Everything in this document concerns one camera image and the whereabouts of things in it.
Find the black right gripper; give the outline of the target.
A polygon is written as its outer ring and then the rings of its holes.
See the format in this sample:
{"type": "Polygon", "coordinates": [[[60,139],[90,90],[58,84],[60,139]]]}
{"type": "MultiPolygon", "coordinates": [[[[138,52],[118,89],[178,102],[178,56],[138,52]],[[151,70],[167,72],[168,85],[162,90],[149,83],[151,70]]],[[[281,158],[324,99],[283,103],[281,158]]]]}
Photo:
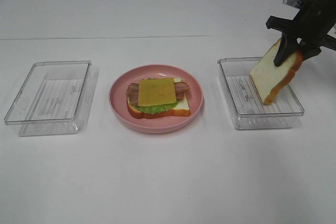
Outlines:
{"type": "MultiPolygon", "coordinates": [[[[282,32],[274,65],[280,67],[286,60],[293,57],[292,66],[301,66],[301,50],[297,38],[316,46],[335,50],[335,38],[328,35],[334,24],[335,0],[312,0],[299,9],[292,20],[270,16],[266,21],[267,28],[282,32]]],[[[308,60],[320,53],[320,47],[304,47],[303,60],[308,60]]]]}

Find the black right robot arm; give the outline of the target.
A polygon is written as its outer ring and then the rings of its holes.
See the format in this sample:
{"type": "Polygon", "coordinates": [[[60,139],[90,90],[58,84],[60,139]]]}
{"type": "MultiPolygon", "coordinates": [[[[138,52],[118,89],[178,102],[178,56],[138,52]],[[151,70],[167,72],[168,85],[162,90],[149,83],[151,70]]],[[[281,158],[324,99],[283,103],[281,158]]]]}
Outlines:
{"type": "Polygon", "coordinates": [[[317,56],[326,47],[335,50],[335,38],[328,35],[335,25],[335,0],[294,0],[299,8],[290,19],[270,16],[268,29],[281,32],[281,42],[274,59],[279,67],[292,53],[300,51],[303,60],[317,56]]]}

